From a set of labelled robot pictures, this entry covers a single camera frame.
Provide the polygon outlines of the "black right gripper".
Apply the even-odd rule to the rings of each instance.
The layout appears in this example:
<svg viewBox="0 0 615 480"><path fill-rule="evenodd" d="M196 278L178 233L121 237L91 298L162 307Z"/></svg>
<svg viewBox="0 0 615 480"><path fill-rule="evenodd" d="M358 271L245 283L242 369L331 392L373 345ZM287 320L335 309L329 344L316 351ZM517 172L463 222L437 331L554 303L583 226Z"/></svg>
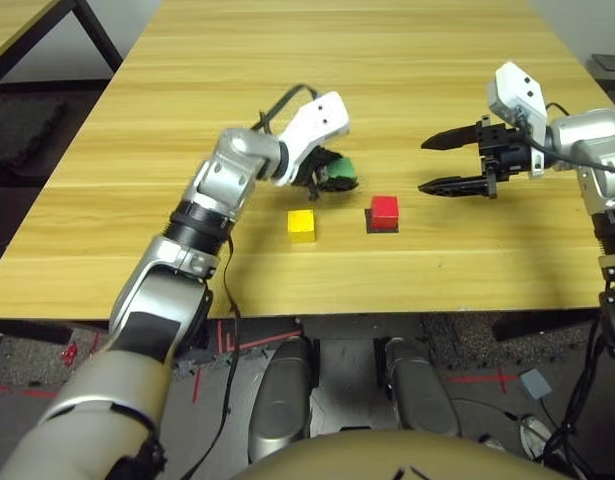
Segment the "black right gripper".
<svg viewBox="0 0 615 480"><path fill-rule="evenodd" d="M532 171L531 147L523 133L505 124L493 124L484 115L477 124L436 133L426 139L422 149L453 150L465 145L478 145L481 176L442 177L418 186L422 193L441 197L497 197L497 184L514 175Z"/></svg>

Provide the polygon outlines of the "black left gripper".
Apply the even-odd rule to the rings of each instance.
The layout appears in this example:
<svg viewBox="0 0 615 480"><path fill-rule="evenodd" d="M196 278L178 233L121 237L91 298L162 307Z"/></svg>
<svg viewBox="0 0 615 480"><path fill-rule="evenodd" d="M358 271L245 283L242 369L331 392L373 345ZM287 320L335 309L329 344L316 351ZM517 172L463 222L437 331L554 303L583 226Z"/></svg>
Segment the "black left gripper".
<svg viewBox="0 0 615 480"><path fill-rule="evenodd" d="M315 147L302 161L295 178L292 180L292 185L306 188L310 201L316 201L319 198L319 190L321 192L335 193L355 189L358 186L357 178L346 176L330 177L320 182L318 189L317 172L331 162L341 158L343 158L343 155L339 152L321 146Z"/></svg>

